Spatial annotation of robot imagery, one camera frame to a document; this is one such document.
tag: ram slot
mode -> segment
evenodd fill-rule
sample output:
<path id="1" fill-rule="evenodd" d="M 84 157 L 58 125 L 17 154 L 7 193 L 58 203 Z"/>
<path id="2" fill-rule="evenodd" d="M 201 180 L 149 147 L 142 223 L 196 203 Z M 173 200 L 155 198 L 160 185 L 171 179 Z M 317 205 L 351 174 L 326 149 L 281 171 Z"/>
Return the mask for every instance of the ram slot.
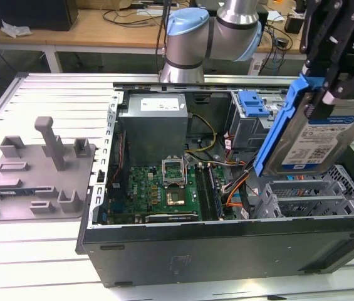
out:
<path id="1" fill-rule="evenodd" d="M 213 168 L 207 168 L 207 175 L 210 180 L 210 197 L 213 200 L 214 207 L 216 209 L 217 217 L 220 218 L 222 216 L 222 209 L 221 209 L 221 201 L 219 198 L 219 194 L 217 192 L 216 180 L 214 179 Z"/>
<path id="2" fill-rule="evenodd" d="M 217 221 L 219 219 L 219 216 L 217 215 L 217 208 L 216 208 L 217 188 L 216 185 L 214 184 L 213 171 L 211 169 L 212 169 L 211 167 L 205 167 L 203 172 L 203 177 L 205 180 L 207 201 L 209 203 L 211 219 L 213 221 Z"/>
<path id="3" fill-rule="evenodd" d="M 202 215 L 203 221 L 210 221 L 211 218 L 211 210 L 210 210 L 210 202 L 207 198 L 206 193 L 206 184 L 204 180 L 203 170 L 197 166 L 195 166 L 195 178 L 196 178 L 196 189 L 197 196 L 199 197 L 199 205 L 200 205 L 200 213 Z"/>

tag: hard drive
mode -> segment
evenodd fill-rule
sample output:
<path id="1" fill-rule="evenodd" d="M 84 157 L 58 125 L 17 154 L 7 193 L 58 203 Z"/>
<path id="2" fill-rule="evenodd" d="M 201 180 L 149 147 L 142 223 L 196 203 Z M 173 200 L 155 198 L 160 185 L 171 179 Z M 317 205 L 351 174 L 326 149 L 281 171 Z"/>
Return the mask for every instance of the hard drive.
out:
<path id="1" fill-rule="evenodd" d="M 306 100 L 322 82 L 301 77 L 291 85 L 256 159 L 258 176 L 322 174 L 354 141 L 354 99 L 335 100 L 327 119 L 306 118 Z"/>

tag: floor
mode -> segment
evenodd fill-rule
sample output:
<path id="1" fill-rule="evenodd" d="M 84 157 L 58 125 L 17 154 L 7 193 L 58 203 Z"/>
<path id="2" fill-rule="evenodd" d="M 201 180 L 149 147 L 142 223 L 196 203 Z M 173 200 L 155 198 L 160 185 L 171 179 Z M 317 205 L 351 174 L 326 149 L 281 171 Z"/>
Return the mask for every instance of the floor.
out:
<path id="1" fill-rule="evenodd" d="M 100 67 L 100 55 L 96 53 L 60 53 L 63 71 L 67 73 L 155 73 L 155 60 L 153 55 L 104 54 L 104 66 Z M 49 72 L 44 55 L 38 51 L 6 50 L 3 57 L 16 71 Z M 298 75 L 303 62 L 289 61 L 275 73 L 264 69 L 262 75 Z M 266 67 L 272 68 L 269 62 Z M 249 63 L 220 60 L 206 60 L 204 62 L 205 74 L 218 75 L 245 75 Z M 11 83 L 14 72 L 0 59 L 0 96 Z"/>

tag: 3d printed holder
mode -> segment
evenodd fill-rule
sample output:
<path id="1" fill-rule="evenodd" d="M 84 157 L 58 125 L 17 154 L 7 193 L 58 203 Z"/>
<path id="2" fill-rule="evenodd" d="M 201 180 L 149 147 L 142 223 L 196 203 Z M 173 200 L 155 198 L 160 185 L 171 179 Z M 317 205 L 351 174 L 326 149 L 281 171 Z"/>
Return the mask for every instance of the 3d printed holder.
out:
<path id="1" fill-rule="evenodd" d="M 63 145 L 52 126 L 51 117 L 35 121 L 45 145 L 19 136 L 1 142 L 0 221 L 81 216 L 96 147 L 85 138 Z"/>

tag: motherboard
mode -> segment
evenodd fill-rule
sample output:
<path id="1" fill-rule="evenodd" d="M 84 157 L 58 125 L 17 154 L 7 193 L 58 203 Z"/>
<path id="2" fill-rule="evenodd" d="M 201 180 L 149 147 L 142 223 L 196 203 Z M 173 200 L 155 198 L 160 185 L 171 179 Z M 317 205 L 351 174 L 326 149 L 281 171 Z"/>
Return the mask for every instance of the motherboard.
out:
<path id="1" fill-rule="evenodd" d="M 221 166 L 133 166 L 128 173 L 125 201 L 110 203 L 108 222 L 164 223 L 209 221 L 224 217 L 221 186 L 226 183 Z M 183 182 L 170 180 L 183 178 Z"/>

